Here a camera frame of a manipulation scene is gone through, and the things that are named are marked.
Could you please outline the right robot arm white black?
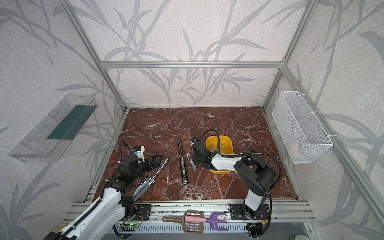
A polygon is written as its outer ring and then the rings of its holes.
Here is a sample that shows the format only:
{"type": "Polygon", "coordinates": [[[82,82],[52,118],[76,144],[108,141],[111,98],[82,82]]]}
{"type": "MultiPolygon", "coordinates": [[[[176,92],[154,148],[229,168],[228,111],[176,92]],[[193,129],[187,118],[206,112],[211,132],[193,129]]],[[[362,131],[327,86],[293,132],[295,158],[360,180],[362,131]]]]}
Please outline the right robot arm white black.
{"type": "Polygon", "coordinates": [[[200,164],[209,170],[236,172],[241,177],[249,189],[243,206],[250,214],[259,210],[267,194],[281,179],[281,176],[278,176],[271,165],[262,158],[266,156],[276,160],[268,154],[252,151],[237,155],[210,152],[200,141],[193,143],[191,149],[192,160],[196,165],[200,164]]]}

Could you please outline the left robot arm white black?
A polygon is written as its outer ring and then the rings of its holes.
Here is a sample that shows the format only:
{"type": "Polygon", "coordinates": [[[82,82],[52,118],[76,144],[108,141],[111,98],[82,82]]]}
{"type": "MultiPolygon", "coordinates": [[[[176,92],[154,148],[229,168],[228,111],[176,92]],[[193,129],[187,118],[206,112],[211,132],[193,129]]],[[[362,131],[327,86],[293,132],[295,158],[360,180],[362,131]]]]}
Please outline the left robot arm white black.
{"type": "Polygon", "coordinates": [[[50,232],[46,240],[100,240],[116,223],[136,215],[135,199],[129,196],[135,181],[157,169],[162,157],[142,159],[130,154],[121,159],[113,177],[106,182],[100,196],[72,223],[61,231],[50,232]]]}

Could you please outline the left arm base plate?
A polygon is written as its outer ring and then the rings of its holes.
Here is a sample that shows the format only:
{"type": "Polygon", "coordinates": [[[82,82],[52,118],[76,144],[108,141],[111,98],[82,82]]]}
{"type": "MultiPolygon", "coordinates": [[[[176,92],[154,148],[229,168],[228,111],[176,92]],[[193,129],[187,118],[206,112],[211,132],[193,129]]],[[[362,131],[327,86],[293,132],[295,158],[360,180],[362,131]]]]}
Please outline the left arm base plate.
{"type": "Polygon", "coordinates": [[[129,218],[130,221],[148,221],[150,219],[151,204],[136,205],[136,213],[133,217],[129,218]]]}

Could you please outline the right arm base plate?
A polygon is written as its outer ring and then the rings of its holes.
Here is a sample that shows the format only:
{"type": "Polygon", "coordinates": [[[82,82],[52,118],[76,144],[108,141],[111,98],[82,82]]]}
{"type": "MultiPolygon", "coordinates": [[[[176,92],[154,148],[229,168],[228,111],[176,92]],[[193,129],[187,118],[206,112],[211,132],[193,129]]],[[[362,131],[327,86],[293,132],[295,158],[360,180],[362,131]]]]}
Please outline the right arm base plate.
{"type": "Polygon", "coordinates": [[[228,210],[231,215],[231,220],[267,220],[270,213],[268,204],[261,204],[259,209],[248,217],[244,211],[243,204],[229,204],[228,210]]]}

